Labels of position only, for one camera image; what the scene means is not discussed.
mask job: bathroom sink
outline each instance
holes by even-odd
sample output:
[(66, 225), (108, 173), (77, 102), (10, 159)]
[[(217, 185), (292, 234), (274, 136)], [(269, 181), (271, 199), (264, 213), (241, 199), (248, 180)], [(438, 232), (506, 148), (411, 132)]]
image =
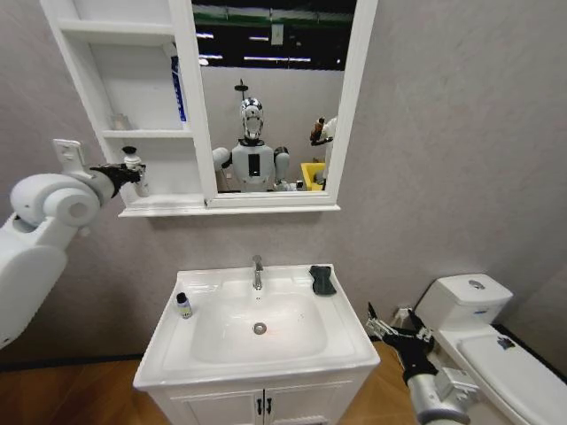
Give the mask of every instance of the bathroom sink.
[(256, 363), (322, 352), (327, 337), (311, 299), (299, 294), (258, 295), (258, 299), (239, 297), (211, 303), (203, 311), (191, 345), (195, 359)]
[[(337, 293), (321, 297), (313, 292), (309, 268), (265, 267), (261, 290), (252, 287), (251, 267), (179, 272), (134, 385), (375, 366), (376, 351), (334, 271)], [(187, 320), (175, 306), (181, 291), (193, 309)]]

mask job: mirror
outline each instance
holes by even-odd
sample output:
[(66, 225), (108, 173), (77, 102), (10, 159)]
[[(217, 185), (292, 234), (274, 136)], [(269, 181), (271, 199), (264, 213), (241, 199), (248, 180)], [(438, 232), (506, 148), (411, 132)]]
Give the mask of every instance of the mirror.
[(192, 1), (218, 193), (325, 190), (355, 6)]

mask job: wooden floor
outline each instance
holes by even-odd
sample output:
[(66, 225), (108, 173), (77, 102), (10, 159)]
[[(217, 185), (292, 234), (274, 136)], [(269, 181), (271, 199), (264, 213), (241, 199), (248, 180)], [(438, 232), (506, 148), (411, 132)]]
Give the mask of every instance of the wooden floor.
[[(395, 352), (375, 343), (382, 362), (340, 425), (415, 425)], [(132, 388), (139, 361), (50, 367), (0, 374), (0, 423), (6, 425), (162, 425), (166, 418)]]

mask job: shelf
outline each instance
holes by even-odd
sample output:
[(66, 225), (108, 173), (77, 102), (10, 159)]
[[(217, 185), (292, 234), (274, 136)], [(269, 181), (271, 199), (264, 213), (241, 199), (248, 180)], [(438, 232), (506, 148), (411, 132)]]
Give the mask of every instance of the shelf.
[(119, 217), (168, 217), (207, 214), (200, 193), (149, 195), (129, 203)]
[(191, 130), (103, 130), (107, 139), (191, 139)]
[(174, 29), (164, 24), (137, 24), (125, 22), (98, 22), (79, 19), (60, 19), (65, 35), (88, 43), (160, 46), (174, 40)]
[(202, 194), (150, 195), (131, 202), (119, 217), (171, 217), (177, 215), (231, 215), (256, 213), (316, 213), (340, 211), (338, 205), (206, 208)]

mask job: yellow bin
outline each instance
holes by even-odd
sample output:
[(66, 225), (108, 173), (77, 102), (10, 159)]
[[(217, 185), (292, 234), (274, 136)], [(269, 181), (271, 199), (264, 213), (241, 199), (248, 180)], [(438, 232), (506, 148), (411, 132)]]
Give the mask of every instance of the yellow bin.
[(302, 162), (301, 173), (307, 190), (322, 190), (322, 185), (313, 181), (315, 173), (325, 169), (324, 162)]

